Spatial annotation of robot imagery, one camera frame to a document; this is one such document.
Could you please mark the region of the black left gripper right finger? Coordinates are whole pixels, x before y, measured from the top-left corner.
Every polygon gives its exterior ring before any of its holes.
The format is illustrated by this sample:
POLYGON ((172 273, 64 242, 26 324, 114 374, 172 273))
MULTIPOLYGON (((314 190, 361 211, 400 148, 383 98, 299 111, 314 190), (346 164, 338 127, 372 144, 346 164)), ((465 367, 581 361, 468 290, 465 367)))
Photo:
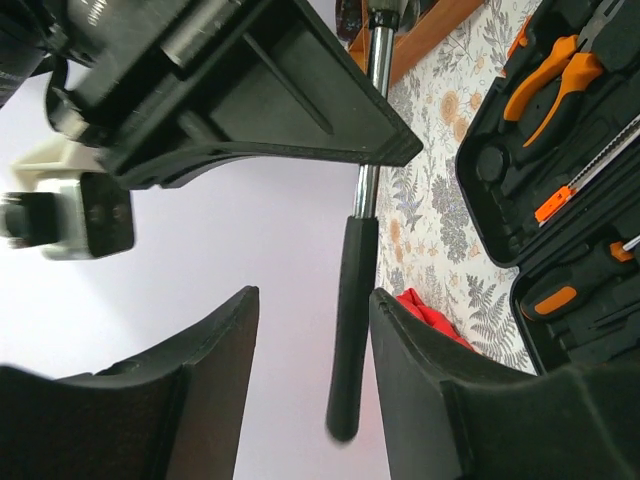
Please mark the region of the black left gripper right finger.
POLYGON ((393 478, 638 477, 637 363, 535 376, 463 347, 383 289, 369 311, 393 478))

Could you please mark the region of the orange handled needle-nose pliers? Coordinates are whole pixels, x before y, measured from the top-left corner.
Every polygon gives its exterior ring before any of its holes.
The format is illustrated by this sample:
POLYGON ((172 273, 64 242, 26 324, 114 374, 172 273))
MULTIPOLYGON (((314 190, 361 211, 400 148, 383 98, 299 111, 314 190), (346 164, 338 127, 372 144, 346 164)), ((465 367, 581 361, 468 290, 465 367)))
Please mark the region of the orange handled needle-nose pliers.
POLYGON ((549 55, 512 93, 503 119, 517 122, 529 101, 551 81, 560 80, 556 98, 537 129, 523 143, 522 148, 531 152, 548 147, 552 130, 574 113, 591 82, 604 73, 593 44, 602 30, 611 23, 625 3, 603 1, 596 8, 580 33, 558 38, 549 55))

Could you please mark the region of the large orange black screwdriver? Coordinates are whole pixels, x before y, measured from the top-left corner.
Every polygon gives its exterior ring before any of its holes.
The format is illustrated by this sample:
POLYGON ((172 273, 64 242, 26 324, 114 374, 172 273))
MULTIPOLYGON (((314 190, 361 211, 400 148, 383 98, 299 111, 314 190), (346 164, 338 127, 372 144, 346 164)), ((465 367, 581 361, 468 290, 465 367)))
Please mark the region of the large orange black screwdriver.
POLYGON ((633 250, 638 245, 638 235, 601 241, 577 260, 546 272, 520 301, 522 314, 532 321, 551 321, 576 310, 607 281, 637 269, 633 250))

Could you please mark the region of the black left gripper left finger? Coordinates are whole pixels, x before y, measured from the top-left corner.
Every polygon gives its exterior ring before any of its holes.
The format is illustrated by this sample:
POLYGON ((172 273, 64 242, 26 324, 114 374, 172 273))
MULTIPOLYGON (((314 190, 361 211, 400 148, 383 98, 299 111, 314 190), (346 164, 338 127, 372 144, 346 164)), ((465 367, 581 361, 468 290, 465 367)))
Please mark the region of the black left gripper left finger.
POLYGON ((1 369, 5 479, 230 479, 259 322, 247 286, 165 341, 97 373, 1 369))

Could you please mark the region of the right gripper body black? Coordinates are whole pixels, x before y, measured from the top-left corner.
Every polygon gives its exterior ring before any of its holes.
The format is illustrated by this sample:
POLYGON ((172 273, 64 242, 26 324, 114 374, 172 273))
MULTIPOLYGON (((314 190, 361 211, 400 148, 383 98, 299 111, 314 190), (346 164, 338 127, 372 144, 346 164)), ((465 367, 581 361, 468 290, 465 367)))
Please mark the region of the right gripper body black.
POLYGON ((168 74, 188 76, 209 33, 207 1, 4 1, 1 101, 52 74, 52 128, 104 145, 168 74))

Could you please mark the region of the black plastic tool case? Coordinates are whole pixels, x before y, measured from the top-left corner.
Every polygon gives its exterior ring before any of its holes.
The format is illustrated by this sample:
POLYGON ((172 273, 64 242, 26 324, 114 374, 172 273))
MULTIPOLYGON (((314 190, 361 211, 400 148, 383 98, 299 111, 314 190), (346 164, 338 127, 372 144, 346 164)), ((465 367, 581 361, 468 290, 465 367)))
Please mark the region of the black plastic tool case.
POLYGON ((639 5, 544 1, 456 158, 538 373, 639 356, 639 5))

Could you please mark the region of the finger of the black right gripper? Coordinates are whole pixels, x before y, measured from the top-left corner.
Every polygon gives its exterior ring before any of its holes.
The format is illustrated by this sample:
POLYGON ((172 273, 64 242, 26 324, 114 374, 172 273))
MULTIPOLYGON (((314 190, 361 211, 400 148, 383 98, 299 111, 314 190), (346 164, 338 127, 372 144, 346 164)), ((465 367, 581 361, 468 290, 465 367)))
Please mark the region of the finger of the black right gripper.
POLYGON ((248 157, 402 167, 422 143, 306 1, 254 1, 185 78, 166 73, 104 151, 121 186, 178 188, 248 157))

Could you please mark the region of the steel claw hammer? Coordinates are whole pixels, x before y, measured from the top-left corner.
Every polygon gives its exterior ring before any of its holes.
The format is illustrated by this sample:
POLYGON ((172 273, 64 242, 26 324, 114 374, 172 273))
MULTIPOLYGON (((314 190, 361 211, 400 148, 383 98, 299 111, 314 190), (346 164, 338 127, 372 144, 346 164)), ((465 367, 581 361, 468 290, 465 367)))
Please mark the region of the steel claw hammer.
MULTIPOLYGON (((420 15, 418 1, 370 1, 367 76, 387 96, 395 36, 410 31, 420 15)), ((346 444, 359 429, 362 378, 369 329, 368 297, 374 288, 379 223, 376 202, 380 168, 359 167, 354 208, 347 218, 339 280, 335 347, 326 429, 346 444)))

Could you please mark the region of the metal file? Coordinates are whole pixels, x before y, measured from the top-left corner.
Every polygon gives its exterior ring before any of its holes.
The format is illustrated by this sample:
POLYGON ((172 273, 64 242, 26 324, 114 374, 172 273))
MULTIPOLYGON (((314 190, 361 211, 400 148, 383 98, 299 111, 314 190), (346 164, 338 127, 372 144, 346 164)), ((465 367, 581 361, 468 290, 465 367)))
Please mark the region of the metal file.
POLYGON ((636 116, 567 185, 560 187, 535 211, 538 225, 544 226, 638 137, 639 116, 636 116))

